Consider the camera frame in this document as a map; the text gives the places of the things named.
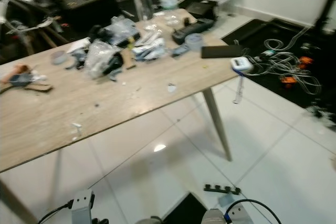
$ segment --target table top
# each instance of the table top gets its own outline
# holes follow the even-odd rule
[[[181,18],[195,19],[185,10]],[[156,23],[164,31],[166,45],[177,47],[171,40],[172,29],[163,17]],[[224,45],[204,34],[209,46]],[[149,63],[137,62],[136,67],[117,75],[118,82],[108,77],[91,80],[84,72],[65,70],[67,63],[50,63],[53,52],[70,48],[71,44],[47,50],[0,66],[0,72],[10,71],[18,62],[36,66],[54,86],[50,93],[13,88],[0,96],[0,172],[71,145],[138,116],[196,94],[235,76],[229,59],[202,59],[199,52],[188,52],[179,59],[169,56]],[[122,54],[130,54],[128,49]],[[176,85],[174,92],[167,87]],[[82,125],[77,140],[76,128]]]

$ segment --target phone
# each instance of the phone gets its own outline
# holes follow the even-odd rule
[[[243,47],[240,45],[233,46],[215,46],[202,47],[202,59],[214,58],[235,58],[242,56]]]

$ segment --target plastic bag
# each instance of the plastic bag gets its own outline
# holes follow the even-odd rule
[[[95,40],[89,47],[85,61],[85,70],[91,79],[101,77],[111,57],[121,50],[120,47],[111,46],[100,40]]]

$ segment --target wooden table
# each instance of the wooden table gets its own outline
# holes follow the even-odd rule
[[[178,13],[181,18],[189,17],[195,21],[185,10],[178,10]],[[163,17],[155,19],[163,30],[166,45],[177,47],[171,40],[172,29],[165,26]],[[141,23],[137,26],[142,31]],[[204,38],[209,46],[224,45],[210,31],[204,34]],[[137,67],[117,75],[119,81],[114,83],[107,77],[91,80],[84,72],[65,70],[70,62],[59,66],[50,64],[53,52],[66,51],[70,46],[67,44],[0,66],[0,72],[10,70],[17,62],[36,66],[36,70],[47,75],[55,87],[49,94],[11,89],[0,96],[0,172],[198,92],[204,95],[226,157],[232,160],[211,90],[211,87],[236,76],[230,69],[229,59],[201,59],[199,52],[188,52],[179,59],[165,57],[150,63],[137,63]],[[174,92],[167,90],[170,83],[176,85]],[[82,125],[82,135],[75,141],[72,140],[77,136],[73,123]],[[10,208],[27,223],[36,223],[35,217],[19,203],[9,188],[4,184],[1,188],[1,199]]]

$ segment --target white device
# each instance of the white device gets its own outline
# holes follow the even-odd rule
[[[249,60],[244,56],[232,58],[231,65],[233,70],[242,73],[248,73],[253,69],[251,62],[249,62]]]

